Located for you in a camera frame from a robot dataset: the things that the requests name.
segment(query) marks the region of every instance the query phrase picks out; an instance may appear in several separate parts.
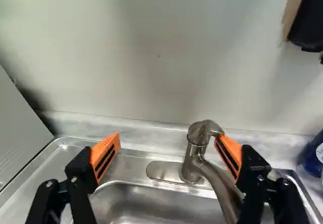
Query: countertop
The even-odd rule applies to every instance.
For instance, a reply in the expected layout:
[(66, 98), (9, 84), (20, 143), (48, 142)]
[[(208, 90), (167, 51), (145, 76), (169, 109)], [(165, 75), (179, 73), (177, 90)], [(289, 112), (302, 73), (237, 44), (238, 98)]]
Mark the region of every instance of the countertop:
[[(188, 126), (186, 125), (61, 112), (45, 112), (42, 115), (49, 120), (57, 137), (67, 136), (100, 141), (114, 132), (119, 132), (123, 149), (164, 154), (177, 158), (183, 157), (187, 145), (186, 133)], [(272, 167), (295, 170), (320, 214), (323, 215), (323, 187), (321, 181), (308, 175), (303, 167), (298, 164), (298, 155), (306, 143), (312, 139), (311, 136), (234, 129), (224, 130), (229, 137), (240, 144), (249, 144), (254, 147)], [(205, 156), (213, 163), (224, 166), (213, 147), (207, 149)], [(5, 197), (4, 193), (0, 193), (0, 202), (1, 198), (10, 199), (9, 193), (10, 191), (7, 191), (7, 196)]]

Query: gray panel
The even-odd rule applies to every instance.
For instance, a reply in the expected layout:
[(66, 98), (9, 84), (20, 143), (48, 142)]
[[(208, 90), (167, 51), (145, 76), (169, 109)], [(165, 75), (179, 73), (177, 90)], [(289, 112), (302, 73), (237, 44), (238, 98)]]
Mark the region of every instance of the gray panel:
[(0, 66), (0, 190), (52, 138)]

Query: faucet handle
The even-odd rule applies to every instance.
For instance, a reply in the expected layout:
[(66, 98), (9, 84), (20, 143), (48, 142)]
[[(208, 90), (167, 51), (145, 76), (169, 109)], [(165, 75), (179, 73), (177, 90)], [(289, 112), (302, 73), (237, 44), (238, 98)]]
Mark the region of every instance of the faucet handle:
[(208, 145), (211, 136), (217, 137), (223, 135), (222, 128), (211, 120), (204, 120), (200, 122), (194, 122), (188, 129), (187, 140), (199, 147)]

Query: blue bottle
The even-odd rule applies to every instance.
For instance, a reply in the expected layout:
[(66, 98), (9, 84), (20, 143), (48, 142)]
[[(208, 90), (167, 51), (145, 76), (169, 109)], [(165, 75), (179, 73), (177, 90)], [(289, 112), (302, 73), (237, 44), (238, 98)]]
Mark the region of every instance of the blue bottle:
[(323, 129), (308, 144), (304, 153), (305, 170), (320, 178), (323, 170)]

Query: stainless steel sink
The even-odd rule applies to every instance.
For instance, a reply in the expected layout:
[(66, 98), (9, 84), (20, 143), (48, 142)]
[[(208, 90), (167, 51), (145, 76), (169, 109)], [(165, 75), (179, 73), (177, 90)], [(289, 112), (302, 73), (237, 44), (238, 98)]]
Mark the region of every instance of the stainless steel sink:
[[(84, 146), (95, 142), (60, 138), (52, 142), (0, 193), (2, 223), (24, 223), (34, 194), (40, 183), (56, 178), (62, 181), (65, 165)], [(146, 167), (152, 161), (182, 162), (181, 157), (121, 149), (90, 196), (98, 223), (223, 223), (220, 205), (213, 189), (207, 185), (187, 185), (152, 180)], [(302, 185), (298, 185), (313, 223), (321, 216)], [(69, 206), (61, 223), (72, 223)], [(274, 223), (272, 213), (265, 207), (262, 223)]]
[[(107, 184), (91, 197), (98, 224), (203, 223), (225, 224), (214, 198), (123, 182)], [(273, 223), (267, 207), (262, 223)]]

